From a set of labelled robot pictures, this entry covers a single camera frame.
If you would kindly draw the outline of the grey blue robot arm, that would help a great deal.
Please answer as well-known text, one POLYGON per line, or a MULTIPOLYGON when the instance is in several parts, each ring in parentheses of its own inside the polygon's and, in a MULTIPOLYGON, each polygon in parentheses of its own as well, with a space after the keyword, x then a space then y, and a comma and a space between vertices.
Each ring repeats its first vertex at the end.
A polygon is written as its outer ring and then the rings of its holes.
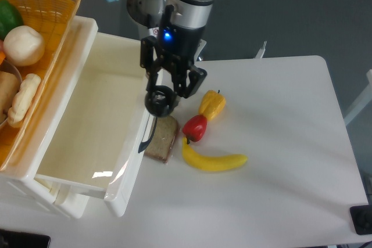
POLYGON ((214 0, 126 0, 141 39, 147 98, 188 98, 206 77, 196 62, 214 0))

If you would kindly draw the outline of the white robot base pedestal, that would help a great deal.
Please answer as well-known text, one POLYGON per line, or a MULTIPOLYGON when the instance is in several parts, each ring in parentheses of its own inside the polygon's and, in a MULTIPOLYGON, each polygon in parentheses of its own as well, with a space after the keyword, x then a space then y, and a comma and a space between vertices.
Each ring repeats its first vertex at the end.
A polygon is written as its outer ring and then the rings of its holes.
MULTIPOLYGON (((213 1, 197 0, 127 0, 127 10, 138 25, 140 39, 158 37, 161 26, 205 28, 213 1)), ((205 46, 200 41, 195 61, 205 46)))

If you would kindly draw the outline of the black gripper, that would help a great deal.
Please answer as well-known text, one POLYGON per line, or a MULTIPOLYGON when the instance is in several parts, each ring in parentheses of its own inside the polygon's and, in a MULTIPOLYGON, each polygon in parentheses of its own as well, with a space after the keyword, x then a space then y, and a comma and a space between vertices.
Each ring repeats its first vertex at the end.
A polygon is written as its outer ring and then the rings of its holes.
POLYGON ((203 32, 203 27, 161 26, 157 38, 147 36, 141 40, 140 66, 148 75, 148 93, 163 92, 156 84, 161 69, 171 75, 171 90, 179 97, 186 99, 197 92, 208 74, 195 65, 203 32))

